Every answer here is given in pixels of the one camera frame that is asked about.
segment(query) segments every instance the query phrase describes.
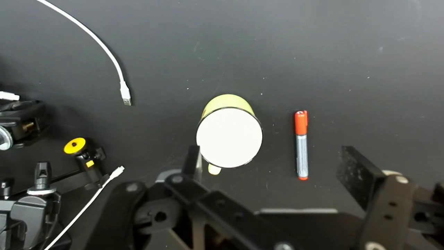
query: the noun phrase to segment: screw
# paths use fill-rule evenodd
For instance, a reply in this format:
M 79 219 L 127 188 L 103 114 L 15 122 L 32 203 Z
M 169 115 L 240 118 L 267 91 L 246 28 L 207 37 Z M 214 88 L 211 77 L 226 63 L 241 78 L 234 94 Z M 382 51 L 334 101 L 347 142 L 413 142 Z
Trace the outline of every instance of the screw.
M 137 186 L 137 183 L 130 183 L 127 185 L 127 192 L 135 192 L 137 191 L 137 189 L 139 189 L 139 187 Z
M 407 178 L 405 178 L 404 176 L 401 176 L 401 175 L 396 176 L 396 180 L 399 183 L 402 183 L 402 184 L 407 184 L 408 183 Z
M 286 242 L 281 242 L 276 244 L 274 250 L 293 250 L 293 247 Z
M 367 242 L 365 244 L 365 250 L 386 250 L 381 244 L 376 242 Z
M 183 181 L 183 178 L 180 175 L 176 175 L 173 177 L 172 181 L 173 183 L 181 183 Z

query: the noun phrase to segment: yellow knob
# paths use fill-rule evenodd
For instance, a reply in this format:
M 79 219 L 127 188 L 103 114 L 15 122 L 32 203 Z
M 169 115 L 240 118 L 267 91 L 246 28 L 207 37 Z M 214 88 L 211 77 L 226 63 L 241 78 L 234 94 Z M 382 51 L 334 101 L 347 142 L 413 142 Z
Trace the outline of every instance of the yellow knob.
M 84 138 L 79 137 L 79 138 L 70 140 L 63 148 L 63 151 L 66 154 L 75 154 L 75 153 L 80 152 L 84 148 L 85 145 L 86 145 L 86 140 Z

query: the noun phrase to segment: black table surface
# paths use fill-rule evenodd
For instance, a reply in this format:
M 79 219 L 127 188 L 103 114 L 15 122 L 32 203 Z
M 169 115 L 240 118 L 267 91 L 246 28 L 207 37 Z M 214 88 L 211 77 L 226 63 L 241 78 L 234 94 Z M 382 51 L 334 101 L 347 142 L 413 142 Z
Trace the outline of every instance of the black table surface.
M 204 175 L 247 208 L 335 207 L 362 215 L 335 178 L 341 145 L 431 188 L 443 176 L 444 3 L 437 0 L 53 0 L 92 29 L 121 62 L 134 106 L 101 48 L 34 0 L 0 3 L 2 90 L 48 105 L 37 144 L 1 152 L 0 175 L 31 185 L 37 161 L 76 169 L 63 153 L 92 137 L 107 170 L 126 170 L 70 230 L 81 249 L 116 183 L 152 183 L 182 165 L 203 107 L 233 93 L 264 129 L 246 166 Z M 309 111 L 308 181 L 294 172 L 292 114 Z M 91 196 L 63 199 L 69 221 Z M 159 236 L 152 249 L 174 249 Z

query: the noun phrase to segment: cable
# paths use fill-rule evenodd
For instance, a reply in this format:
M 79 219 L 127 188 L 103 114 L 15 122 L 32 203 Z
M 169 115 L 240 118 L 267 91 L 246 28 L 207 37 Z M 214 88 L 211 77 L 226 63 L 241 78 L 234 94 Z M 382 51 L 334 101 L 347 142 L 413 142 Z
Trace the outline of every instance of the cable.
M 116 168 L 110 175 L 109 179 L 103 184 L 103 186 L 97 190 L 97 192 L 94 194 L 94 196 L 91 198 L 91 200 L 88 201 L 88 203 L 82 208 L 82 210 L 72 219 L 72 221 L 60 232 L 59 235 L 44 249 L 49 250 L 67 231 L 68 229 L 77 221 L 77 219 L 80 218 L 80 216 L 86 211 L 86 209 L 93 203 L 93 201 L 99 196 L 100 192 L 105 188 L 105 186 L 114 178 L 118 177 L 125 168 L 123 166 L 120 166 Z
M 72 17 L 70 14 L 66 13 L 65 11 L 61 10 L 59 7 L 51 4 L 50 2 L 46 0 L 36 0 L 38 2 L 41 2 L 42 4 L 50 7 L 51 9 L 55 10 L 59 14 L 63 15 L 64 17 L 68 18 L 71 22 L 75 23 L 77 26 L 79 26 L 82 30 L 84 30 L 89 36 L 94 39 L 105 51 L 105 53 L 109 56 L 112 63 L 115 66 L 115 69 L 117 70 L 117 73 L 119 75 L 120 79 L 120 95 L 122 96 L 123 103 L 125 105 L 131 106 L 131 94 L 130 89 L 127 86 L 127 83 L 125 82 L 125 79 L 123 78 L 122 69 L 120 68 L 119 63 L 117 62 L 114 55 L 111 53 L 111 51 L 108 49 L 108 47 L 98 38 L 90 29 L 88 29 L 85 25 L 83 25 L 81 22 L 79 22 L 76 18 Z

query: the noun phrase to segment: orange battery cap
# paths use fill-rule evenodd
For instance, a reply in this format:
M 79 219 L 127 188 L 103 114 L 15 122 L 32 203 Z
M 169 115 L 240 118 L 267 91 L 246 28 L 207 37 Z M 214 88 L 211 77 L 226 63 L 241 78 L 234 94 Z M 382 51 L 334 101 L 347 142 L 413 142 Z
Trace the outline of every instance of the orange battery cap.
M 307 126 L 308 126 L 308 112 L 307 112 L 307 110 L 297 111 L 294 114 L 294 125 L 296 127 L 296 134 L 297 135 L 307 134 Z

